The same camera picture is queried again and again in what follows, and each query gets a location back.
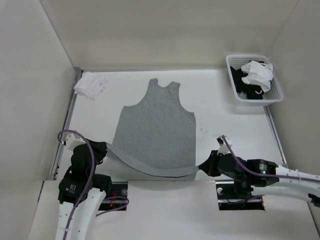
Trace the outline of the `grey tank top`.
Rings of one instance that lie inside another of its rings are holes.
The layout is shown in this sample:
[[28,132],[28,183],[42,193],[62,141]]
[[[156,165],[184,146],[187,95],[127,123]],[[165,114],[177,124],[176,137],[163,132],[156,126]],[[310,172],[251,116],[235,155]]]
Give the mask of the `grey tank top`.
[[109,152],[128,167],[153,177],[195,178],[196,117],[180,101],[180,83],[151,79],[144,97],[124,106]]

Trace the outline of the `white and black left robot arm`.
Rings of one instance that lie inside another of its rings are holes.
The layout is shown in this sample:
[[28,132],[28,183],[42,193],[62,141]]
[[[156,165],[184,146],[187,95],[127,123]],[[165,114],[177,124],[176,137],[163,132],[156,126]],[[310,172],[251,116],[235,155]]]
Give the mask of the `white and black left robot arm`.
[[112,195],[112,180],[95,173],[107,154],[105,142],[73,143],[71,165],[58,185],[56,240],[85,240],[103,200]]

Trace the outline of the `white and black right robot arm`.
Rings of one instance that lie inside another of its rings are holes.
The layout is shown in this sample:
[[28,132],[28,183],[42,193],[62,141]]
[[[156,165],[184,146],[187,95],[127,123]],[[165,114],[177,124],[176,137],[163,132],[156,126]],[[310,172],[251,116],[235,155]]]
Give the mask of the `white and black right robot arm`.
[[198,166],[209,177],[227,176],[233,184],[224,188],[220,197],[252,200],[256,196],[274,195],[304,200],[320,206],[320,176],[291,170],[263,159],[244,160],[234,153],[213,150]]

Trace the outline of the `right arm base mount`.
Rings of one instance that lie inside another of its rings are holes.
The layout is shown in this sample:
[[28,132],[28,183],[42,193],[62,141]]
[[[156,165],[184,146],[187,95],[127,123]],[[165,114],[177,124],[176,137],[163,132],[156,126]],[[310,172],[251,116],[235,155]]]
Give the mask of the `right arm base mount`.
[[220,211],[264,211],[262,195],[240,196],[234,190],[233,181],[218,181],[215,183],[218,209]]

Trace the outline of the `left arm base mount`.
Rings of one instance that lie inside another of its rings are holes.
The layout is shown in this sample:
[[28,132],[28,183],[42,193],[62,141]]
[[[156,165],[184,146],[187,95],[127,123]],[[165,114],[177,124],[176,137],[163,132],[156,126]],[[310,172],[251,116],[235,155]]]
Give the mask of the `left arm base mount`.
[[119,209],[127,204],[128,182],[113,182],[110,193],[102,201],[99,211]]

